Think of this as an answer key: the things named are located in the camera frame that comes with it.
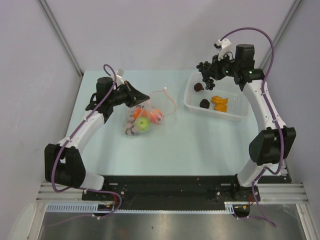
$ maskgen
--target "white plastic basket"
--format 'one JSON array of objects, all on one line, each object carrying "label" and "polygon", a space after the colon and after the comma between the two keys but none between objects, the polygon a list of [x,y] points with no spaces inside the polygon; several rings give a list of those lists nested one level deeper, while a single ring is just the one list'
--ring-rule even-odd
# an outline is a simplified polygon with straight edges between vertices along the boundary
[{"label": "white plastic basket", "polygon": [[[196,92],[194,90],[196,83],[201,83],[203,87],[206,86],[202,79],[200,72],[193,72],[186,85],[183,103],[191,112],[231,121],[239,121],[248,115],[249,102],[231,77],[214,81],[215,87],[212,91],[202,90]],[[214,110],[215,104],[211,102],[211,98],[214,96],[220,96],[223,99],[228,98],[226,112]],[[202,99],[207,99],[210,102],[209,109],[199,106]]]}]

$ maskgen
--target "light blue table surface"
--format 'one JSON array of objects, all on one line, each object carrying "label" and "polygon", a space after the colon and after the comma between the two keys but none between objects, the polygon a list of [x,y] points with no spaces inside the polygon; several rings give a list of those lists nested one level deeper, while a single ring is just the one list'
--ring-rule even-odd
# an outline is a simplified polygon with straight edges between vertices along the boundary
[{"label": "light blue table surface", "polygon": [[[86,169],[99,175],[234,175],[249,159],[248,146],[258,133],[252,110],[232,122],[197,115],[183,103],[194,70],[128,70],[123,75],[139,91],[149,94],[167,87],[177,103],[164,125],[139,136],[126,136],[126,106],[114,112],[82,153]],[[68,135],[82,120],[97,79],[104,71],[86,71],[70,120]]]}]

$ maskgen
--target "orange fruit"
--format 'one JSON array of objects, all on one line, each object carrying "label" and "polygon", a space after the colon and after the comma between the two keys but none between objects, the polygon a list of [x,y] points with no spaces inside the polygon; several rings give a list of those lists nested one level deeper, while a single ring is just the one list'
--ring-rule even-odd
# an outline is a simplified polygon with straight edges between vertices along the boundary
[{"label": "orange fruit", "polygon": [[132,114],[134,120],[136,120],[138,117],[147,117],[147,115],[147,111],[144,110],[142,107],[137,107]]},{"label": "orange fruit", "polygon": [[220,96],[213,96],[211,98],[211,102],[214,104],[227,104],[228,103],[228,98],[223,99]]},{"label": "orange fruit", "polygon": [[214,106],[214,110],[219,111],[219,112],[227,112],[228,106],[224,103],[218,103]]},{"label": "orange fruit", "polygon": [[153,109],[152,111],[149,111],[149,113],[148,113],[149,120],[153,124],[159,123],[159,121],[161,120],[161,118],[159,116],[163,117],[162,112],[159,109]]}]

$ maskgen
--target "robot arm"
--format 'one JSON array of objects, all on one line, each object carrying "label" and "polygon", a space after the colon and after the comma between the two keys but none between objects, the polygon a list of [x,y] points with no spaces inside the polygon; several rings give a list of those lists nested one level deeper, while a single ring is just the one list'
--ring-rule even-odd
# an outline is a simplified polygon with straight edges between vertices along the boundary
[{"label": "robot arm", "polygon": [[284,138],[284,159],[287,158],[292,147],[296,131],[293,127],[288,128],[279,116],[269,95],[267,83],[264,85],[264,92],[262,91],[265,75],[261,69],[254,67],[254,46],[251,44],[237,45],[235,58],[233,55],[230,58],[228,54],[231,48],[231,42],[228,39],[218,40],[214,46],[219,49],[220,53],[213,56],[212,63],[200,62],[197,66],[206,83],[206,89],[213,89],[214,80],[221,80],[226,76],[233,77],[235,84],[239,85],[240,90],[248,99],[258,124],[259,134],[249,145],[250,159],[244,169],[236,175],[237,185],[247,188],[252,185],[263,169],[279,164],[281,143],[275,121],[280,126]]},{"label": "robot arm", "polygon": [[62,146],[65,146],[54,173],[54,182],[72,188],[84,188],[101,190],[104,184],[104,177],[86,171],[81,153],[92,136],[100,129],[113,113],[115,106],[126,104],[127,107],[136,106],[148,99],[149,96],[136,90],[128,81],[122,80],[124,72],[119,70],[116,75],[116,89],[113,89],[106,100],[98,107],[89,119],[87,116],[92,113],[97,104],[107,95],[113,87],[111,77],[101,77],[97,80],[96,93],[90,99],[89,105],[85,108],[83,119],[84,124],[79,125],[76,134],[70,139],[66,136],[58,144],[48,144],[44,150],[45,179],[51,182],[53,167]]}]

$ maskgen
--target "white wall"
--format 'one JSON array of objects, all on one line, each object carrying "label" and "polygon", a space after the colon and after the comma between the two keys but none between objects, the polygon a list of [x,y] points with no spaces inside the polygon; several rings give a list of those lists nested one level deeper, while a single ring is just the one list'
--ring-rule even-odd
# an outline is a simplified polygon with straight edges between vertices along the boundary
[{"label": "white wall", "polygon": [[0,239],[35,201],[44,148],[66,131],[79,77],[35,0],[0,3]]},{"label": "white wall", "polygon": [[[193,69],[231,30],[257,27],[273,37],[294,0],[47,0],[82,71],[104,63],[126,70]],[[241,32],[262,60],[268,41]]]},{"label": "white wall", "polygon": [[279,43],[269,91],[297,137],[287,162],[303,182],[320,228],[320,1],[304,1]]}]

